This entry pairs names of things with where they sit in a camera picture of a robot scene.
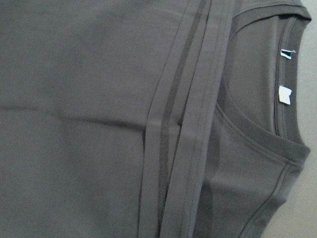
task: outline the gray fabric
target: gray fabric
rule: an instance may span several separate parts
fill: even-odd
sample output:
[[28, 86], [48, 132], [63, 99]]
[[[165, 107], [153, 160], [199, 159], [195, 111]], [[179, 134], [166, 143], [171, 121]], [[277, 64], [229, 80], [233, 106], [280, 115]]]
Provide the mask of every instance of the gray fabric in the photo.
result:
[[0, 12], [1, 238], [261, 235], [309, 153], [295, 98], [276, 100], [278, 84], [296, 96], [278, 52], [299, 47], [300, 1]]

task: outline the table surface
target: table surface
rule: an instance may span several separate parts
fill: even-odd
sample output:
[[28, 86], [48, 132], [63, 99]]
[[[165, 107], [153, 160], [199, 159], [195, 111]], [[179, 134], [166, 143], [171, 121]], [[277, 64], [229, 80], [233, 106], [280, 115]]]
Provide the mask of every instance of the table surface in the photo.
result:
[[298, 123], [311, 153], [288, 201], [262, 238], [317, 238], [317, 1], [302, 0], [313, 20], [304, 31], [298, 64]]

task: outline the size label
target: size label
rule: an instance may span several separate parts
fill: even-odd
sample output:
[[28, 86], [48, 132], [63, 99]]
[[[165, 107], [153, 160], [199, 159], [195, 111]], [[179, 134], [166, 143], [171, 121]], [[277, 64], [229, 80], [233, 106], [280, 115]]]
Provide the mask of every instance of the size label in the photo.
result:
[[287, 105], [291, 105], [291, 99], [290, 99], [291, 94], [292, 94], [292, 90], [291, 89], [286, 88], [283, 85], [279, 86], [278, 95], [279, 95], [279, 101], [281, 103], [285, 103]]

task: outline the fabric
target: fabric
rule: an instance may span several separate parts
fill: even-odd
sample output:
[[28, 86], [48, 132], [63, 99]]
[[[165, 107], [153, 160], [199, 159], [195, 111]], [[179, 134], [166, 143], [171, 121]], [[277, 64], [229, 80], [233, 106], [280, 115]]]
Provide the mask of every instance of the fabric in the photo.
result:
[[0, 12], [0, 237], [261, 236], [309, 153], [299, 0], [3, 0]]

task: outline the white surface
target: white surface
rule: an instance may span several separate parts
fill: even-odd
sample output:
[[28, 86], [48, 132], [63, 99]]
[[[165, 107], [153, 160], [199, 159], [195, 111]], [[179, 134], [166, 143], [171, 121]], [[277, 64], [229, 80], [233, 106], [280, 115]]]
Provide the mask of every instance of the white surface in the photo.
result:
[[262, 238], [317, 238], [317, 0], [302, 0], [313, 20], [302, 38], [298, 69], [298, 121], [312, 150], [305, 168]]

